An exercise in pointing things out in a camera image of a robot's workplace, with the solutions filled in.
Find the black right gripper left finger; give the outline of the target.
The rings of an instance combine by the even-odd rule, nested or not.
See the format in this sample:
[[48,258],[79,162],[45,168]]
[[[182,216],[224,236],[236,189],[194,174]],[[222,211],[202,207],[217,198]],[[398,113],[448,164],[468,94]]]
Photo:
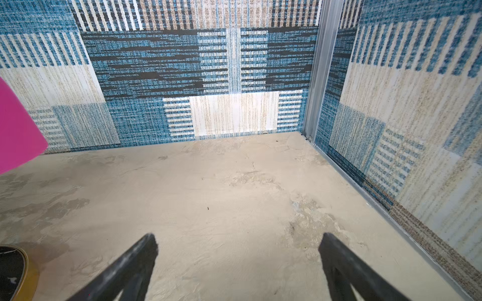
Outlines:
[[155,236],[147,233],[69,299],[145,300],[157,256]]

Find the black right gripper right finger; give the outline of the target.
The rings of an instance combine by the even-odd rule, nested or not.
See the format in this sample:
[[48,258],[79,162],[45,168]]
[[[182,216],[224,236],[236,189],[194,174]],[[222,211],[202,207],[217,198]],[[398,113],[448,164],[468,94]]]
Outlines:
[[332,300],[407,300],[332,233],[318,247]]

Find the gold wine glass rack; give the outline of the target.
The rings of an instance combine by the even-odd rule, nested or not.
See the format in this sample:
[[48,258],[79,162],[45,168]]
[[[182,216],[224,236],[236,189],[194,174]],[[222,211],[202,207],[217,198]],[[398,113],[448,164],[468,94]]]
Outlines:
[[1,245],[1,300],[33,300],[40,272],[21,248]]

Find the magenta wine glass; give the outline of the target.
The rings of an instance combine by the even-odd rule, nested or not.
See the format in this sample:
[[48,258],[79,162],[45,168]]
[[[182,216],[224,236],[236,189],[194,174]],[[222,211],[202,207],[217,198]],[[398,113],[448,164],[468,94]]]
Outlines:
[[1,80],[1,173],[37,158],[48,143],[9,85]]

